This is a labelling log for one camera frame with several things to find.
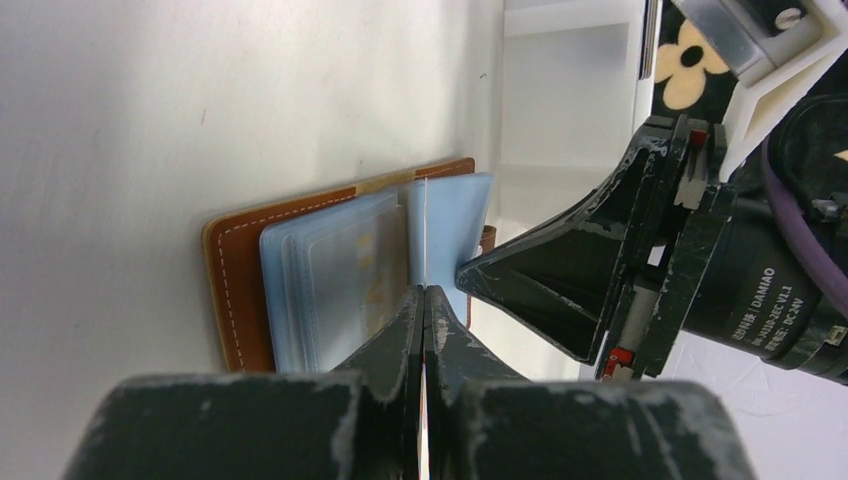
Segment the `silver VIP credit card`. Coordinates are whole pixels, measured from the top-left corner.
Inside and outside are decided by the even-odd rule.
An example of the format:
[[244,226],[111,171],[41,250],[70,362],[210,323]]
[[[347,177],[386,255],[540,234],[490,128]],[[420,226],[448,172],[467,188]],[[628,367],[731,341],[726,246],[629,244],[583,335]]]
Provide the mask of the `silver VIP credit card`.
[[407,285],[406,220],[393,199],[351,205],[296,237],[304,364],[328,371],[390,319]]

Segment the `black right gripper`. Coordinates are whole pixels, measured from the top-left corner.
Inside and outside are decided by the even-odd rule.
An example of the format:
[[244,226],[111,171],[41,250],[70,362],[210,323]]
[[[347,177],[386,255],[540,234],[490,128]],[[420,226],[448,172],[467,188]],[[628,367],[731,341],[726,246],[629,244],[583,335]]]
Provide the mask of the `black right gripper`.
[[[626,228],[635,233],[634,262],[621,276],[594,373],[603,382],[662,372],[736,197],[719,178],[727,152],[723,125],[686,116],[648,123],[598,187],[456,273],[461,291],[590,364],[600,348],[602,310]],[[661,170],[643,177],[648,167]],[[644,203],[639,190],[649,195],[647,212],[631,220]]]

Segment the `brown leather card holder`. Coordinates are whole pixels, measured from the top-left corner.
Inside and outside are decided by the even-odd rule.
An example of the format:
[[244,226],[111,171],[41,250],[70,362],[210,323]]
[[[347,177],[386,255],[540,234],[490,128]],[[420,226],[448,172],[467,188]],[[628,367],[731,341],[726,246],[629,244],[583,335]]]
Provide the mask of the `brown leather card holder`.
[[413,167],[228,213],[202,229],[213,310],[231,372],[309,371],[299,321],[303,282],[293,241],[351,205],[397,201],[406,220],[407,285],[422,283],[422,207],[428,180],[428,281],[443,285],[462,320],[470,303],[448,280],[451,258],[490,249],[483,222],[492,180],[470,157]]

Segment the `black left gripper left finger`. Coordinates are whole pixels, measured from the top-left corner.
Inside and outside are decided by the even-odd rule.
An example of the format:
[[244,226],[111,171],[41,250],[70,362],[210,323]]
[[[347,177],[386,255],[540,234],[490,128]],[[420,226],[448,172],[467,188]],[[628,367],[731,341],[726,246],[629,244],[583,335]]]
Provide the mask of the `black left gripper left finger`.
[[425,292],[325,373],[138,376],[102,401],[68,479],[415,479]]

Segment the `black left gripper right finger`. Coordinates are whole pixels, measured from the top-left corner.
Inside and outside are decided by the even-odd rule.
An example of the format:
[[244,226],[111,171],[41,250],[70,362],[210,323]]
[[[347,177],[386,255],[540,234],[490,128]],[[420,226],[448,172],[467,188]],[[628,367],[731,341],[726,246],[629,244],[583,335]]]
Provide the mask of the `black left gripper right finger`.
[[751,479],[724,406],[691,382],[534,382],[425,291],[434,479]]

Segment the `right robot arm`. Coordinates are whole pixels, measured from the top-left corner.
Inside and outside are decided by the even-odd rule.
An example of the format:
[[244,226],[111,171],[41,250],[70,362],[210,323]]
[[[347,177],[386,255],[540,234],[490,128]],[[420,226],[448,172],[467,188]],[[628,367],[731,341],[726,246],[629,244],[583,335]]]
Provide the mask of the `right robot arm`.
[[724,128],[648,118],[563,213],[460,267],[457,286],[601,381],[662,373],[688,332],[785,370],[847,381],[847,200],[797,205],[722,182]]

